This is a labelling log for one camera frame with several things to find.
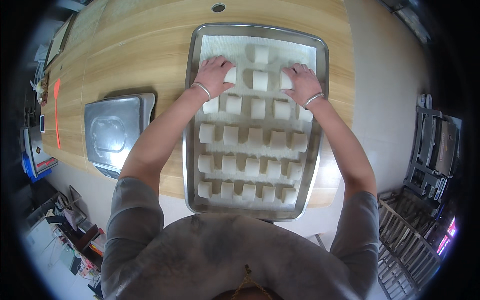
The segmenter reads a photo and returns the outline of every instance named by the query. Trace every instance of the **orange spatula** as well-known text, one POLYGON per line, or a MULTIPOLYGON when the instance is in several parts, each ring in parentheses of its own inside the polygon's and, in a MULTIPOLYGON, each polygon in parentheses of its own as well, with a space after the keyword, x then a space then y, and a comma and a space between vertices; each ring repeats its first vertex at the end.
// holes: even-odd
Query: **orange spatula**
POLYGON ((59 119, 57 116, 57 98, 59 96, 59 90, 60 90, 60 78, 55 82, 55 87, 53 88, 53 96, 55 97, 55 125, 57 126, 57 145, 59 149, 60 147, 60 136, 59 136, 59 119))

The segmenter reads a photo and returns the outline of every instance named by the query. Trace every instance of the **white dough roll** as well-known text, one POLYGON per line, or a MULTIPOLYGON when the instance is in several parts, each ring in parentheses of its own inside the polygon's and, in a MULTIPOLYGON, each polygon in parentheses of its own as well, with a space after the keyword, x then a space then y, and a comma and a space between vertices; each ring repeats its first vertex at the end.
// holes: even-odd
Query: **white dough roll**
POLYGON ((222 187, 220 188, 220 198, 222 199, 233 199, 233 183, 231 182, 222 182, 222 187))
POLYGON ((289 162, 287 167, 287 178, 292 180, 300 180, 302 170, 302 164, 289 162))
POLYGON ((264 120, 266 115, 266 102, 264 99, 252 99, 252 119, 264 120))
POLYGON ((247 158, 245 164, 245 175, 250 177, 258 177, 260 175, 260 160, 256 158, 247 158))
POLYGON ((233 67, 227 72, 223 82, 228 82, 228 83, 231 83, 231 84, 236 84, 237 83, 237 67, 233 67))
POLYGON ((239 128, 235 126, 223 127, 223 144, 225 146, 236 146, 239 143, 239 128))
POLYGON ((226 156, 222 158, 222 172, 224 174, 236 174, 237 173, 237 157, 226 156))
POLYGON ((284 188, 282 190, 283 204, 294 204, 297 201, 297 190, 294 188, 284 188))
POLYGON ((273 203, 275 201, 275 187, 266 186, 262 190, 262 201, 267 203, 273 203))
POLYGON ((233 115, 241 115, 241 97, 227 96, 227 106, 225 111, 233 115))
POLYGON ((313 114, 308 109, 304 109, 300 105, 297 104, 296 109, 297 120, 311 122, 313 120, 313 114))
POLYGON ((199 155, 198 156, 198 170, 202 173, 213 173, 214 161, 213 155, 199 155))
POLYGON ((297 152, 307 152, 308 137, 303 133, 294 133, 292 138, 292 150, 297 152))
POLYGON ((262 71, 253 71, 253 89, 255 91, 266 92, 268 89, 268 73, 262 71))
POLYGON ((202 144, 213 144, 215 142, 215 125, 202 123, 198 137, 202 144))
POLYGON ((210 199, 213 196, 212 193, 213 183, 201 181, 198 183, 198 196, 202 198, 210 199))
POLYGON ((204 109, 204 114, 211 114, 218 112, 218 97, 213 98, 210 101, 205 102, 202 105, 204 109))
POLYGON ((293 82, 290 80, 290 77, 285 74, 285 72, 280 72, 280 89, 291 89, 293 90, 293 82))
POLYGON ((272 131, 270 137, 270 148, 272 150, 284 150, 287 147, 287 133, 272 131))
POLYGON ((279 179, 282 175, 282 163, 275 160, 267 162, 267 177, 272 179, 279 179))
POLYGON ((273 117, 280 120, 290 120, 291 108, 288 102, 275 100, 273 102, 273 117))
POLYGON ((254 184, 244 184, 242 192, 242 200, 252 202, 255 200, 257 186, 254 184))
POLYGON ((264 130, 262 128, 248 129, 248 147, 260 148, 264 144, 264 130))
POLYGON ((268 64, 268 47, 267 46, 255 46, 255 63, 268 64))

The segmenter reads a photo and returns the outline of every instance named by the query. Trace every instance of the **silver bangle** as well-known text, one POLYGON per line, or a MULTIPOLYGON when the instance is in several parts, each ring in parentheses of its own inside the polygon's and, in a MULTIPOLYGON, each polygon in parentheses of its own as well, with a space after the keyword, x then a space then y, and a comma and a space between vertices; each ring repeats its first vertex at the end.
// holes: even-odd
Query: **silver bangle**
POLYGON ((305 102, 305 104, 303 105, 303 108, 304 109, 307 109, 307 105, 310 104, 310 102, 312 102, 314 99, 318 98, 318 97, 323 97, 325 98, 325 94, 324 93, 318 93, 316 95, 313 95, 313 97, 310 97, 307 102, 305 102))
POLYGON ((200 84, 198 82, 194 82, 194 83, 192 83, 192 85, 190 87, 192 87, 194 85, 197 85, 197 86, 201 87, 207 93, 208 101, 212 100, 212 96, 210 96, 210 92, 207 90, 207 88, 203 84, 200 84))

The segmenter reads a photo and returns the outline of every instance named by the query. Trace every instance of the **wooden board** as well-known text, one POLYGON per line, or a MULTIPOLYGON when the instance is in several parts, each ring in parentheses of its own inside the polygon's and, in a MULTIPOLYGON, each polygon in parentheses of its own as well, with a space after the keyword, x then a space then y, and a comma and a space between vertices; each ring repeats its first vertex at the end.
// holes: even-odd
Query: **wooden board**
MULTIPOLYGON (((92 19, 88 24, 97 26, 89 27, 91 35, 82 33, 86 42, 70 50, 66 48, 51 68, 51 89, 56 79, 62 79, 59 128, 65 133, 60 134, 62 149, 58 150, 56 140, 52 138, 56 134, 55 124, 52 127, 50 120, 48 132, 44 135, 48 153, 101 176, 84 158, 85 104, 106 96, 153 92, 157 97, 155 116, 160 115, 183 92, 192 32, 204 23, 267 24, 321 37, 330 51, 330 101, 344 121, 352 125, 355 98, 353 42, 343 1, 228 0, 222 3, 227 8, 221 13, 213 13, 211 7, 214 3, 206 0, 97 0, 89 5, 76 22, 88 14, 92 19)), ((71 36, 78 35, 75 30, 74 26, 71 36)), ((42 111, 49 113, 49 119, 52 106, 54 113, 54 101, 49 99, 42 111)), ((331 204, 339 182, 340 172, 325 140, 309 207, 331 204)), ((162 171, 160 193, 184 197, 180 141, 162 171)))

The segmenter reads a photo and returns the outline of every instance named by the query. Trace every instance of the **floor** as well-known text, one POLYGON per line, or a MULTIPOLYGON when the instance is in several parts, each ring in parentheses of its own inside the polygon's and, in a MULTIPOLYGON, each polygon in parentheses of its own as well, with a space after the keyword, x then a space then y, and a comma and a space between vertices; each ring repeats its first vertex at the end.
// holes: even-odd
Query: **floor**
MULTIPOLYGON (((356 64, 353 132, 375 171, 378 191, 402 186, 415 130, 417 95, 429 91, 425 57, 415 36, 375 0, 345 0, 356 64)), ((59 163, 47 177, 57 189, 72 185, 90 221, 106 228, 115 184, 59 163)), ((330 207, 307 209, 298 221, 277 223, 330 249, 343 205, 343 182, 330 207)), ((165 225, 192 213, 184 200, 159 197, 165 225)), ((377 284, 370 299, 385 299, 377 284)))

